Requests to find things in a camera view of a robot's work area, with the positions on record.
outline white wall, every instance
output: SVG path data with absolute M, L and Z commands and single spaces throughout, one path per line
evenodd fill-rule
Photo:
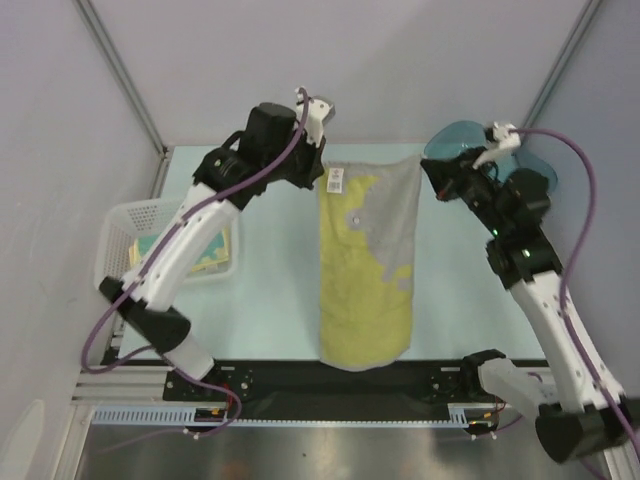
M 604 2 L 584 45 L 538 126 L 575 139 L 598 176 L 598 208 L 571 284 L 584 323 L 604 360 L 640 395 L 640 2 Z M 559 175 L 546 229 L 568 257 L 587 205 L 580 160 L 552 140 L 533 151 Z
M 3 2 L 0 58 L 0 445 L 44 400 L 30 472 L 43 480 L 106 307 L 92 287 L 99 227 L 148 196 L 158 158 L 71 1 Z
M 426 141 L 522 121 L 585 0 L 94 0 L 160 134 L 209 145 L 293 89 L 332 142 Z

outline white label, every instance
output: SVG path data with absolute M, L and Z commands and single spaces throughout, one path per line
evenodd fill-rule
M 330 168 L 327 181 L 327 193 L 342 193 L 342 177 L 344 168 Z

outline plastic basket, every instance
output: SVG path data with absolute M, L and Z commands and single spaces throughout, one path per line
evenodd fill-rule
M 111 209 L 100 232 L 93 277 L 96 289 L 104 277 L 120 278 L 131 269 L 129 247 L 139 237 L 162 233 L 182 201 L 183 198 L 159 198 L 123 203 Z M 229 249 L 227 262 L 219 264 L 215 270 L 189 274 L 184 284 L 223 280 L 235 272 L 239 253 L 237 220 L 229 226 Z

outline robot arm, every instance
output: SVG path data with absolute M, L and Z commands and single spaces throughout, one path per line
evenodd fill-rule
M 464 385 L 471 394 L 489 393 L 510 403 L 535 423 L 549 456 L 564 462 L 628 439 L 603 387 L 634 428 L 640 424 L 640 401 L 625 397 L 570 297 L 566 314 L 572 332 L 562 317 L 562 265 L 540 227 L 550 207 L 546 178 L 526 168 L 515 170 L 504 184 L 488 175 L 487 162 L 520 145 L 512 130 L 512 125 L 493 124 L 485 132 L 489 148 L 469 149 L 450 161 L 423 159 L 422 166 L 439 200 L 462 198 L 493 235 L 487 244 L 489 264 L 526 314 L 555 379 L 555 386 L 544 385 L 501 352 L 489 350 L 463 359 Z M 575 339 L 599 369 L 601 385 L 592 380 Z
M 302 121 L 304 104 L 299 94 L 296 111 L 273 103 L 255 107 L 244 131 L 235 132 L 204 157 L 184 202 L 142 261 L 121 279 L 105 278 L 100 285 L 111 302 L 130 290 L 119 313 L 160 355 L 197 380 L 213 369 L 214 360 L 190 334 L 189 320 L 171 304 L 206 246 L 269 183 L 287 180 L 299 188 L 312 189 L 313 182 L 324 173 L 324 127 L 335 109 L 322 97 L 310 98 L 307 108 L 304 132 L 290 153 L 263 178 L 252 182 L 256 173 L 289 148 L 296 124 Z M 228 195 L 207 202 L 217 192 Z M 208 204 L 195 214 L 185 215 L 204 203 Z M 155 260 L 146 265 L 156 250 Z

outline purple cable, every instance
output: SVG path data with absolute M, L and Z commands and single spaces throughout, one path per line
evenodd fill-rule
M 633 445 L 633 448 L 636 451 L 636 457 L 640 462 L 640 442 L 638 442 L 638 437 L 633 431 L 633 427 L 631 426 L 627 418 L 624 416 L 624 413 L 622 412 L 622 410 L 620 410 L 620 407 L 618 406 L 616 401 L 613 399 L 611 392 L 609 392 L 609 390 L 602 384 L 602 377 L 600 376 L 600 373 L 598 372 L 598 369 L 596 368 L 596 366 L 591 361 L 591 358 L 589 358 L 589 354 L 587 353 L 587 350 L 584 348 L 584 345 L 580 341 L 580 337 L 578 336 L 578 333 L 573 327 L 571 318 L 566 312 L 569 279 L 573 274 L 573 270 L 576 266 L 576 260 L 578 259 L 578 255 L 582 250 L 582 246 L 584 245 L 584 241 L 587 238 L 587 234 L 589 233 L 589 229 L 591 228 L 591 224 L 593 223 L 593 217 L 595 215 L 596 200 L 597 200 L 595 170 L 593 168 L 593 165 L 589 161 L 589 158 L 584 153 L 584 151 L 573 140 L 571 140 L 570 138 L 568 138 L 567 136 L 559 132 L 556 132 L 554 130 L 548 130 L 545 128 L 516 128 L 511 131 L 518 134 L 523 134 L 523 135 L 527 135 L 530 133 L 538 134 L 538 135 L 547 135 L 549 137 L 553 137 L 553 138 L 556 138 L 557 140 L 560 140 L 561 142 L 568 145 L 574 152 L 576 152 L 578 157 L 580 157 L 580 160 L 582 160 L 585 170 L 587 171 L 587 176 L 589 178 L 589 208 L 587 210 L 587 218 L 585 219 L 584 226 L 582 227 L 582 231 L 578 236 L 576 245 L 573 248 L 571 255 L 569 256 L 567 267 L 565 268 L 564 275 L 562 276 L 562 280 L 560 282 L 560 310 L 562 312 L 564 324 L 567 328 L 567 331 L 569 332 L 569 336 L 571 337 L 573 344 L 576 347 L 576 350 L 578 350 L 578 353 L 580 354 L 582 361 L 587 366 L 587 370 L 589 370 L 589 373 L 593 377 L 594 382 L 600 388 L 600 391 L 602 392 L 602 396 L 605 398 L 605 400 L 607 401 L 607 403 L 615 413 L 616 417 L 620 421 L 622 428 L 627 433 L 627 436 L 629 437 L 629 440 L 631 441 L 631 444 Z
M 540 376 L 540 374 L 538 374 L 536 372 L 528 372 L 527 375 L 529 375 L 530 377 L 533 377 L 533 378 L 537 378 L 540 383 L 544 383 L 542 381 L 542 377 Z
M 253 183 L 261 180 L 266 175 L 271 173 L 275 168 L 277 168 L 289 156 L 289 154 L 293 151 L 295 146 L 300 141 L 300 138 L 302 137 L 302 132 L 304 131 L 304 127 L 307 124 L 307 118 L 309 117 L 309 95 L 308 95 L 307 91 L 303 87 L 300 87 L 298 89 L 298 92 L 300 94 L 302 94 L 302 101 L 303 101 L 302 115 L 300 116 L 300 121 L 298 122 L 298 128 L 296 129 L 295 133 L 293 134 L 293 137 L 291 138 L 291 141 L 285 147 L 285 149 L 282 151 L 282 153 L 280 153 L 280 155 L 278 155 L 278 157 L 276 157 L 276 159 L 273 162 L 271 162 L 265 168 L 260 170 L 258 173 L 252 175 L 248 179 L 240 182 L 237 185 L 234 185 L 233 187 L 230 187 L 230 188 L 228 188 L 226 190 L 223 190 L 222 192 L 218 192 L 215 195 L 212 195 L 211 197 L 206 198 L 206 199 L 202 200 L 201 202 L 197 203 L 196 205 L 194 205 L 193 207 L 191 207 L 182 216 L 181 220 L 183 222 L 188 221 L 193 215 L 195 215 L 198 211 L 200 211 L 201 209 L 203 209 L 207 205 L 210 205 L 211 203 L 219 201 L 219 200 L 223 200 L 223 199 L 227 198 L 229 195 L 232 195 L 232 194 L 242 190 L 243 188 L 247 188 L 249 185 L 252 185 Z M 156 259 L 158 258 L 158 256 L 162 252 L 162 250 L 167 246 L 167 244 L 169 243 L 171 238 L 173 238 L 173 236 L 176 234 L 176 232 L 180 229 L 180 227 L 182 225 L 183 224 L 180 222 L 180 223 L 175 223 L 174 225 L 171 226 L 171 228 L 169 229 L 167 234 L 160 240 L 160 242 L 158 243 L 157 247 L 151 252 L 151 254 L 149 255 L 149 258 L 146 260 L 146 262 L 144 263 L 144 265 L 140 269 L 140 272 L 138 273 L 138 278 L 139 279 L 144 278 L 144 275 L 146 275 L 146 273 L 149 271 L 149 269 L 151 268 L 153 263 L 156 261 Z M 139 354 L 141 352 L 144 352 L 146 350 L 152 349 L 152 347 L 150 345 L 138 348 L 138 349 L 134 350 L 133 352 L 127 354 L 126 356 L 116 360 L 111 365 L 107 365 L 105 367 L 92 368 L 89 365 L 89 350 L 91 349 L 91 345 L 95 341 L 95 339 L 96 339 L 96 337 L 98 335 L 98 332 L 100 332 L 100 330 L 102 329 L 104 324 L 109 320 L 111 315 L 113 315 L 115 313 L 115 311 L 117 310 L 117 308 L 122 304 L 122 302 L 124 302 L 125 299 L 128 298 L 129 295 L 131 295 L 133 290 L 135 290 L 135 288 L 139 285 L 139 282 L 141 282 L 141 281 L 143 281 L 143 280 L 137 280 L 137 281 L 132 282 L 131 285 L 122 293 L 122 295 L 120 295 L 120 297 L 118 297 L 116 299 L 115 302 L 113 302 L 113 304 L 104 312 L 104 314 L 100 317 L 100 319 L 94 325 L 93 329 L 91 330 L 91 333 L 89 334 L 89 336 L 87 337 L 87 340 L 85 341 L 84 346 L 82 347 L 81 363 L 82 363 L 82 368 L 83 368 L 84 371 L 86 371 L 88 373 L 91 373 L 91 374 L 106 373 L 106 372 L 109 372 L 109 371 L 115 369 L 116 367 L 122 365 L 123 363 L 127 362 L 131 358 L 135 357 L 137 354 Z M 166 357 L 163 357 L 163 358 L 167 363 L 170 364 L 169 360 Z M 181 377 L 183 377 L 185 380 L 187 380 L 188 382 L 191 382 L 194 385 L 197 385 L 197 386 L 202 387 L 202 388 L 207 388 L 209 390 L 215 390 L 215 391 L 218 391 L 218 392 L 225 393 L 226 395 L 228 395 L 231 398 L 233 398 L 235 400 L 235 402 L 236 402 L 236 405 L 237 405 L 236 412 L 233 415 L 233 417 L 231 417 L 227 421 L 225 421 L 222 424 L 220 424 L 218 427 L 216 427 L 216 428 L 214 428 L 214 429 L 212 429 L 212 430 L 210 430 L 208 432 L 205 432 L 203 434 L 198 434 L 198 437 L 196 437 L 196 438 L 210 437 L 210 436 L 216 435 L 216 434 L 220 433 L 221 431 L 223 431 L 231 423 L 235 422 L 240 417 L 240 414 L 242 413 L 242 401 L 240 400 L 240 397 L 238 397 L 233 391 L 231 391 L 229 389 L 226 389 L 224 387 L 219 387 L 217 385 L 211 385 L 211 384 L 208 384 L 208 383 L 205 383 L 205 382 L 201 382 L 200 380 L 197 380 L 197 379 L 191 377 L 186 372 L 183 372 L 182 370 L 180 370 L 178 368 L 175 368 L 175 370 Z M 157 436 L 160 436 L 160 435 L 164 435 L 165 433 L 177 433 L 177 432 L 183 432 L 183 431 L 184 431 L 183 429 L 177 429 L 177 428 L 165 428 L 165 429 L 162 429 L 162 430 L 156 430 L 154 432 L 142 435 L 140 437 L 137 437 L 137 438 L 134 438 L 134 439 L 131 439 L 131 440 L 127 440 L 127 441 L 121 442 L 121 443 L 119 443 L 117 445 L 113 445 L 111 447 L 107 447 L 105 449 L 102 449 L 102 450 L 100 450 L 99 453 L 112 452 L 114 450 L 117 450 L 117 449 L 129 446 L 129 445 L 132 445 L 134 443 L 137 443 L 137 442 L 140 442 L 140 441 L 143 441 L 143 440 L 148 440 L 150 438 L 154 438 L 154 437 L 157 437 Z
M 169 362 L 169 360 L 166 357 L 164 359 L 167 363 L 171 364 L 171 362 Z M 238 418 L 240 418 L 240 414 L 242 413 L 242 402 L 240 401 L 240 397 L 238 397 L 238 395 L 236 395 L 232 390 L 229 390 L 224 387 L 219 387 L 217 385 L 211 385 L 209 383 L 201 382 L 200 380 L 196 380 L 195 378 L 191 377 L 190 375 L 183 372 L 179 368 L 176 368 L 176 373 L 180 375 L 182 378 L 184 378 L 185 380 L 187 380 L 188 382 L 194 385 L 197 385 L 198 387 L 207 388 L 209 390 L 215 390 L 216 392 L 224 393 L 230 396 L 231 398 L 233 398 L 233 400 L 236 402 L 236 411 L 231 418 L 225 420 L 220 425 L 212 428 L 207 432 L 191 434 L 192 438 L 198 439 L 198 438 L 212 437 L 214 435 L 218 435 L 223 430 L 228 428 L 229 425 L 231 425 L 233 422 L 238 420 Z M 162 430 L 155 430 L 153 432 L 140 435 L 139 437 L 132 438 L 130 440 L 125 440 L 124 442 L 117 443 L 116 445 L 111 445 L 110 447 L 106 447 L 101 450 L 98 450 L 98 454 L 104 455 L 105 453 L 110 453 L 115 450 L 128 447 L 129 445 L 133 445 L 135 443 L 142 442 L 144 440 L 149 440 L 150 438 L 159 437 L 166 433 L 185 433 L 185 429 L 184 428 L 163 428 Z
M 244 188 L 247 188 L 249 185 L 252 185 L 257 181 L 263 179 L 265 176 L 269 175 L 275 168 L 277 168 L 282 162 L 284 162 L 284 160 L 289 156 L 289 154 L 293 151 L 295 146 L 300 141 L 300 138 L 302 137 L 302 132 L 304 131 L 304 127 L 307 124 L 307 118 L 309 117 L 309 95 L 303 87 L 300 87 L 298 89 L 298 93 L 302 94 L 302 101 L 303 101 L 302 115 L 300 116 L 300 121 L 298 122 L 298 128 L 296 129 L 295 133 L 293 134 L 293 137 L 291 138 L 291 141 L 285 147 L 282 153 L 278 155 L 278 157 L 276 157 L 276 159 L 273 162 L 271 162 L 265 168 L 260 170 L 258 173 L 252 175 L 246 180 L 243 180 L 237 185 L 234 185 L 233 187 L 227 188 L 222 192 L 218 192 L 209 198 L 205 198 L 201 202 L 191 207 L 182 216 L 181 218 L 182 221 L 184 222 L 188 221 L 191 217 L 193 217 L 196 213 L 198 213 L 207 205 L 210 205 L 213 202 L 223 200 L 227 198 L 229 195 L 233 195 L 234 193 Z M 140 273 L 138 274 L 139 279 L 144 278 L 144 276 L 147 274 L 147 272 L 149 271 L 153 263 L 156 261 L 156 259 L 162 252 L 162 250 L 167 246 L 167 244 L 173 238 L 173 236 L 180 230 L 181 226 L 182 224 L 179 224 L 179 223 L 173 224 L 169 229 L 169 231 L 167 232 L 167 234 L 164 237 L 162 237 L 162 239 L 160 239 L 158 246 L 153 249 L 153 251 L 149 255 L 149 258 L 145 261 L 142 268 L 140 269 Z M 153 349 L 153 347 L 151 347 L 150 345 L 147 345 L 146 347 L 138 348 L 137 350 L 134 350 L 133 352 L 127 354 L 126 356 L 119 358 L 118 360 L 113 362 L 111 365 L 107 365 L 105 367 L 93 368 L 89 365 L 89 350 L 91 350 L 91 346 L 93 345 L 93 342 L 95 342 L 96 337 L 98 336 L 98 333 L 100 332 L 100 330 L 102 330 L 102 327 L 104 327 L 105 323 L 107 323 L 109 318 L 111 318 L 111 316 L 116 312 L 118 307 L 122 305 L 122 302 L 124 302 L 125 299 L 129 298 L 131 293 L 139 285 L 140 281 L 143 281 L 143 280 L 137 280 L 132 282 L 131 285 L 122 293 L 122 295 L 120 295 L 120 297 L 118 297 L 118 299 L 115 302 L 113 302 L 112 305 L 109 306 L 109 308 L 104 312 L 104 314 L 102 314 L 100 319 L 93 326 L 93 329 L 89 333 L 87 340 L 84 342 L 84 345 L 82 347 L 82 353 L 80 356 L 80 363 L 82 365 L 82 369 L 85 372 L 91 373 L 91 374 L 100 374 L 100 373 L 110 372 L 116 367 L 119 367 L 120 365 L 128 362 L 139 353 Z
M 582 464 L 582 466 L 584 468 L 586 468 L 589 473 L 591 473 L 591 475 L 593 475 L 594 477 L 596 477 L 598 480 L 609 480 L 607 477 L 605 477 L 602 473 L 600 473 L 600 471 L 594 467 L 593 465 L 591 465 L 589 462 L 587 462 L 584 459 L 580 460 L 580 463 Z

